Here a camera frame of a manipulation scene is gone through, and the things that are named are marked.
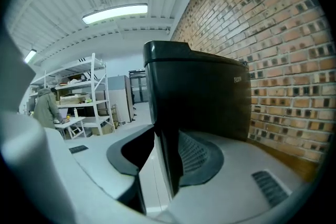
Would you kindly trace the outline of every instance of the green jacket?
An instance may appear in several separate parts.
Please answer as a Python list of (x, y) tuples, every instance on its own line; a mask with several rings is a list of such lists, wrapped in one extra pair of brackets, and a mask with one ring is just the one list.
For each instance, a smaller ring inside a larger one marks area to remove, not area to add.
[(59, 113), (56, 98), (50, 88), (41, 89), (38, 91), (38, 99), (34, 110), (34, 118), (46, 128), (55, 129), (54, 118), (62, 121), (62, 116)]

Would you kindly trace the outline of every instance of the brick wall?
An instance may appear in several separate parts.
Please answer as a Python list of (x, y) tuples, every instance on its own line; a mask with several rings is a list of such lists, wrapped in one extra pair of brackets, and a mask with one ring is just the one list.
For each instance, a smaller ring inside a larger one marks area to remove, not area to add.
[(172, 40), (249, 63), (249, 139), (314, 162), (335, 120), (335, 47), (318, 0), (191, 0)]

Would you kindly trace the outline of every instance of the ceiling light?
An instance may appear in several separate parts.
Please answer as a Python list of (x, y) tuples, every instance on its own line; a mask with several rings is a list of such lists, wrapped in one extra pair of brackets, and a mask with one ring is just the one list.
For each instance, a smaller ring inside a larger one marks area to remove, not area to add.
[(139, 14), (139, 13), (147, 13), (148, 5), (147, 4), (135, 4), (128, 6), (119, 6), (114, 8), (108, 8), (104, 10), (100, 10), (98, 12), (94, 12), (88, 15), (85, 15), (82, 20), (84, 23), (92, 24), (99, 20), (104, 20), (112, 17), (129, 15), (129, 14)]
[(28, 53), (28, 55), (25, 58), (25, 62), (28, 63), (32, 59), (32, 57), (36, 54), (36, 52), (37, 52), (36, 50), (31, 49), (31, 51)]

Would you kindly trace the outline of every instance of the table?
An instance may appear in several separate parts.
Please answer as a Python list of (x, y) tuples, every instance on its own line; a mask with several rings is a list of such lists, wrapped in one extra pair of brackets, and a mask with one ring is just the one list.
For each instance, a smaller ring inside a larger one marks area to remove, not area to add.
[(84, 134), (84, 136), (86, 137), (86, 133), (85, 133), (85, 130), (84, 130), (84, 127), (83, 127), (83, 120), (84, 119), (85, 119), (85, 117), (70, 118), (70, 120), (68, 122), (66, 122), (66, 123), (55, 124), (55, 128), (57, 128), (57, 129), (60, 130), (61, 135), (63, 136), (63, 138), (65, 138), (64, 129), (68, 130), (71, 139), (74, 139), (74, 138), (76, 138), (77, 136), (79, 136), (81, 134)]

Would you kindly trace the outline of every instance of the white shelving unit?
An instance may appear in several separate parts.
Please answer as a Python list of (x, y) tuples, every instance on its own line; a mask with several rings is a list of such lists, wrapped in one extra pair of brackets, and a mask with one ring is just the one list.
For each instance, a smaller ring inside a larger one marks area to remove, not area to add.
[[(104, 70), (105, 73), (102, 76), (102, 78), (97, 81), (94, 79), (95, 71), (97, 70)], [(91, 86), (91, 94), (92, 94), (92, 102), (91, 103), (83, 103), (83, 104), (63, 104), (63, 105), (58, 105), (59, 108), (81, 108), (84, 106), (92, 106), (93, 110), (95, 112), (94, 117), (88, 117), (83, 120), (83, 126), (87, 128), (98, 128), (99, 134), (102, 135), (102, 129), (101, 129), (101, 124), (106, 122), (107, 124), (110, 124), (113, 128), (113, 131), (115, 132), (114, 128), (114, 122), (111, 114), (111, 109), (108, 110), (108, 116), (99, 116), (98, 115), (98, 108), (97, 104), (102, 104), (107, 102), (107, 107), (110, 108), (110, 98), (109, 95), (107, 94), (107, 99), (106, 100), (96, 100), (96, 89), (99, 85), (105, 85), (106, 92), (109, 92), (108, 89), (108, 83), (107, 83), (107, 73), (106, 73), (106, 63), (96, 59), (96, 55), (92, 54), (91, 59), (85, 60), (82, 62), (78, 63), (72, 63), (70, 65), (66, 65), (62, 68), (59, 68), (55, 71), (47, 73), (45, 71), (44, 76), (34, 80), (31, 85), (34, 86), (44, 86), (44, 88), (52, 84), (53, 81), (55, 80), (55, 77), (60, 77), (60, 78), (67, 78), (71, 77), (77, 74), (83, 74), (83, 73), (89, 73), (91, 78), (89, 81), (84, 81), (84, 82), (78, 82), (78, 83), (73, 83), (73, 84), (68, 84), (65, 86), (58, 86), (55, 87), (56, 90), (61, 90), (61, 89), (81, 89), (81, 88), (87, 88)]]

